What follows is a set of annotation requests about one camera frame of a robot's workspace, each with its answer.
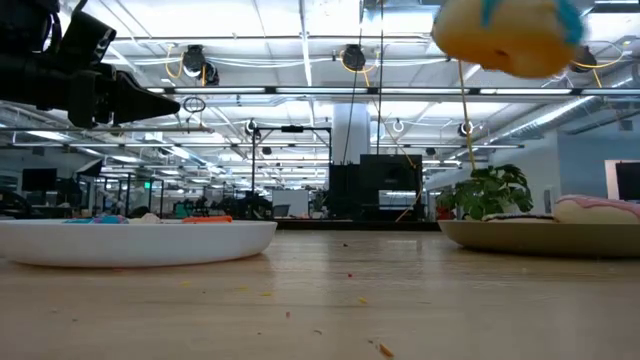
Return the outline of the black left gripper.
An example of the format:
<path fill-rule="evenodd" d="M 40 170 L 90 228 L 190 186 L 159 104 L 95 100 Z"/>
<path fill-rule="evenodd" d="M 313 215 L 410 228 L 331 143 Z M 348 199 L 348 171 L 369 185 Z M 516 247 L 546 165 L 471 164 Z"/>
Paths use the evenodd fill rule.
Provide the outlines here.
<path fill-rule="evenodd" d="M 119 125 L 173 115 L 181 105 L 139 85 L 125 71 L 115 80 L 94 69 L 63 70 L 41 55 L 0 54 L 0 100 L 64 110 L 76 127 L 92 128 L 114 118 Z"/>

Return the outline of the blue-frosted white donut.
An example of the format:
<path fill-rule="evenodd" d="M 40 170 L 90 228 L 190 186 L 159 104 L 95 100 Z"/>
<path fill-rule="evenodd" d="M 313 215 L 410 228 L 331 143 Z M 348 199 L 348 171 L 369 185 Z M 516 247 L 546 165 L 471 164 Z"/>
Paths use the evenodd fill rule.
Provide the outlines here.
<path fill-rule="evenodd" d="M 129 220 L 121 215 L 101 215 L 92 218 L 74 218 L 66 220 L 70 224 L 128 224 Z"/>

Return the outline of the blue-frosted yellow donut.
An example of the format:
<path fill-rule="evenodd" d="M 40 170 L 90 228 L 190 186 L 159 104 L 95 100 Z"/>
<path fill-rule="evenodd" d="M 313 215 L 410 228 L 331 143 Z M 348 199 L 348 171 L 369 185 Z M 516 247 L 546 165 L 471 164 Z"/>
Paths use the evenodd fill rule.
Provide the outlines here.
<path fill-rule="evenodd" d="M 446 0 L 431 31 L 447 56 L 520 78 L 560 72 L 584 35 L 569 0 Z"/>

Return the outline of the pink-frosted cream donut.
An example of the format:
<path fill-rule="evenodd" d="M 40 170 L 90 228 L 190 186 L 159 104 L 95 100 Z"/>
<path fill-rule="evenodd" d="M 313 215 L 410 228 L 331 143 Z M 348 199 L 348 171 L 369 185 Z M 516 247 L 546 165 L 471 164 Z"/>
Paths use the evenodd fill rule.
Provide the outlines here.
<path fill-rule="evenodd" d="M 640 224 L 640 204 L 584 195 L 559 198 L 553 209 L 559 223 Z"/>

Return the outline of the black computer monitor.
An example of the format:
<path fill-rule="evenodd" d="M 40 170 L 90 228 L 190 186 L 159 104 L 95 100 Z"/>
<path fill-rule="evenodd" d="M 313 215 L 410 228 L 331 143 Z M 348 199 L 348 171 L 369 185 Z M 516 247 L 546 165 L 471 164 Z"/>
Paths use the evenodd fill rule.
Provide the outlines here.
<path fill-rule="evenodd" d="M 640 201 L 640 162 L 615 164 L 620 200 Z"/>
<path fill-rule="evenodd" d="M 22 170 L 22 191 L 53 191 L 56 189 L 56 168 L 25 168 Z"/>

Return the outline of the orange donut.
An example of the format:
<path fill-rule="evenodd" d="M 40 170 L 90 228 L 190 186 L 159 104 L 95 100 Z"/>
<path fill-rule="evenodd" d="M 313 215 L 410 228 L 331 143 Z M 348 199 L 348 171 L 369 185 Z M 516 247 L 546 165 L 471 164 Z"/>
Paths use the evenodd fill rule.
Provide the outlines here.
<path fill-rule="evenodd" d="M 201 217 L 187 217 L 181 220 L 185 224 L 209 224 L 209 223 L 231 223 L 233 218 L 231 216 L 201 216 Z"/>

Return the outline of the white round plate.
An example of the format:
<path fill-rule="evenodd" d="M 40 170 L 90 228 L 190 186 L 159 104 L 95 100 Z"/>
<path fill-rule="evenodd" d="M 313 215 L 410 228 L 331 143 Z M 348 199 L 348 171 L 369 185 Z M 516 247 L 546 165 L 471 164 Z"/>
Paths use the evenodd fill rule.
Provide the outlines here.
<path fill-rule="evenodd" d="M 277 224 L 81 224 L 61 219 L 0 221 L 0 255 L 31 265 L 84 268 L 161 267 L 257 255 Z"/>

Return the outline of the white panel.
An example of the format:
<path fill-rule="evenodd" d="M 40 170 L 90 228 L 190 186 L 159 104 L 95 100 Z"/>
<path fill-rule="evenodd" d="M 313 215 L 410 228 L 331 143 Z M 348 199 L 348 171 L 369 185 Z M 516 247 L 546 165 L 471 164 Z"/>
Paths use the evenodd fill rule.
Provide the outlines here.
<path fill-rule="evenodd" d="M 273 190 L 275 216 L 305 217 L 309 215 L 310 195 L 307 190 Z"/>

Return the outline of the long ceiling light bar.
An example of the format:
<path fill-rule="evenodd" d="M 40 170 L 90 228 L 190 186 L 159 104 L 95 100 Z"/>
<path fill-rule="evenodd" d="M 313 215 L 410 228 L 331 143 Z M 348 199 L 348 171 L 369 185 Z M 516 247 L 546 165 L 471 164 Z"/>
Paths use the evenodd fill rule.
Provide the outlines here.
<path fill-rule="evenodd" d="M 453 88 L 453 87 L 150 87 L 163 95 L 480 95 L 640 96 L 640 88 Z"/>

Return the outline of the white building column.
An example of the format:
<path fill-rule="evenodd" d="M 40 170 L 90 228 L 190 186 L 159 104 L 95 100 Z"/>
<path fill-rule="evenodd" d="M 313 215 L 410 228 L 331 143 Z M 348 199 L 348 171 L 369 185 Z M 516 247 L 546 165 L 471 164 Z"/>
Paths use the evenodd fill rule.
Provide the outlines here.
<path fill-rule="evenodd" d="M 370 122 L 365 103 L 336 103 L 332 117 L 332 160 L 335 165 L 359 164 L 370 150 Z"/>

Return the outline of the black cabinet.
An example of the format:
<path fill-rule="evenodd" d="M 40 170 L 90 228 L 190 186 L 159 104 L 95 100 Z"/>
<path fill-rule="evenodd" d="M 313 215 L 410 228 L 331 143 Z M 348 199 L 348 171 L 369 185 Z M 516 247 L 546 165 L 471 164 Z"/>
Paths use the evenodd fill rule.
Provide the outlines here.
<path fill-rule="evenodd" d="M 418 221 L 425 218 L 420 155 L 363 154 L 358 164 L 332 165 L 329 216 L 353 221 Z"/>

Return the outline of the green potted plant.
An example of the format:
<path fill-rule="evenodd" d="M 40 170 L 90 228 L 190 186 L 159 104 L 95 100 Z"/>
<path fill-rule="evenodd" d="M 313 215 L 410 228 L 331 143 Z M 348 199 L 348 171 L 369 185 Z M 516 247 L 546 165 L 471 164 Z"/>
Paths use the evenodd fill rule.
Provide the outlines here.
<path fill-rule="evenodd" d="M 482 220 L 485 216 L 511 212 L 528 213 L 534 207 L 532 193 L 522 170 L 513 165 L 475 169 L 468 179 L 442 190 L 435 198 L 438 220 Z"/>

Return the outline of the dark striped white donut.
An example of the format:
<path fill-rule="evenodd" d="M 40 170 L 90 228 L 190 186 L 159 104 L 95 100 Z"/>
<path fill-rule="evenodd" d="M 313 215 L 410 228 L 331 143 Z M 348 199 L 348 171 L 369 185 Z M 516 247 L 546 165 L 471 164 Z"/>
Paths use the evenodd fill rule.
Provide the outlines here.
<path fill-rule="evenodd" d="M 483 222 L 531 222 L 531 223 L 554 223 L 555 218 L 548 215 L 534 214 L 490 214 L 482 218 Z"/>

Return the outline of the tan round plate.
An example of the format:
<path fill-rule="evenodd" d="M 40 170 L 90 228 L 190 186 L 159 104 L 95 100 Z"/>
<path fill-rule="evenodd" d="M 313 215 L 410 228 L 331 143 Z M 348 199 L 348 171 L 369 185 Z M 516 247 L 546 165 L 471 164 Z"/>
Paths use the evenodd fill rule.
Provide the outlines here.
<path fill-rule="evenodd" d="M 521 221 L 439 223 L 458 245 L 522 255 L 640 258 L 640 224 L 566 224 Z"/>

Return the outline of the black metal frame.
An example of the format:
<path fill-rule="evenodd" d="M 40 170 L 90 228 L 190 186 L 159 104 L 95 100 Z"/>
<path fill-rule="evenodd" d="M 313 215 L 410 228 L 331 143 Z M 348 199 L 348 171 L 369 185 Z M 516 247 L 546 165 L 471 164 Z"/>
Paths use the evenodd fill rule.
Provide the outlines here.
<path fill-rule="evenodd" d="M 249 200 L 248 214 L 251 219 L 258 219 L 258 216 L 255 213 L 256 207 L 256 191 L 255 191 L 255 175 L 256 175 L 256 149 L 260 146 L 263 140 L 266 140 L 269 135 L 274 131 L 279 131 L 282 133 L 302 133 L 305 131 L 310 131 L 313 133 L 320 142 L 328 148 L 328 159 L 326 160 L 327 168 L 333 163 L 332 155 L 333 155 L 333 145 L 331 144 L 332 137 L 332 129 L 330 127 L 314 127 L 314 126 L 302 126 L 302 125 L 283 125 L 283 126 L 266 126 L 260 127 L 256 125 L 254 122 L 253 132 L 251 133 L 251 195 Z M 258 131 L 265 131 L 266 133 L 261 137 L 261 141 L 258 143 L 256 140 L 256 134 Z M 325 141 L 319 134 L 319 131 L 326 131 L 328 133 L 328 140 Z"/>

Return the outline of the silver air duct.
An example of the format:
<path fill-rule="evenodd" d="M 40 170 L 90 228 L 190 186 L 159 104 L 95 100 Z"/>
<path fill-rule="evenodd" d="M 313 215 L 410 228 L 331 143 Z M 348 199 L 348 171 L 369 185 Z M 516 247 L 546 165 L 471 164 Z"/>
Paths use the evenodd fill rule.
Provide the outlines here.
<path fill-rule="evenodd" d="M 503 132 L 501 134 L 495 135 L 494 137 L 491 137 L 489 140 L 487 140 L 485 142 L 485 145 L 489 145 L 491 143 L 494 143 L 500 139 L 515 135 L 517 133 L 521 133 L 527 129 L 530 128 L 534 128 L 534 127 L 540 127 L 544 124 L 547 124 L 549 122 L 552 122 L 558 118 L 560 118 L 561 116 L 568 114 L 570 111 L 576 110 L 581 106 L 585 106 L 588 105 L 590 103 L 593 103 L 595 100 L 595 96 L 587 96 L 587 97 L 581 97 L 578 100 L 572 101 L 567 103 L 566 105 L 563 105 L 562 107 L 559 107 L 553 111 L 549 111 L 543 115 L 540 115 L 532 120 L 527 121 L 526 123 L 523 123 L 509 131 Z"/>

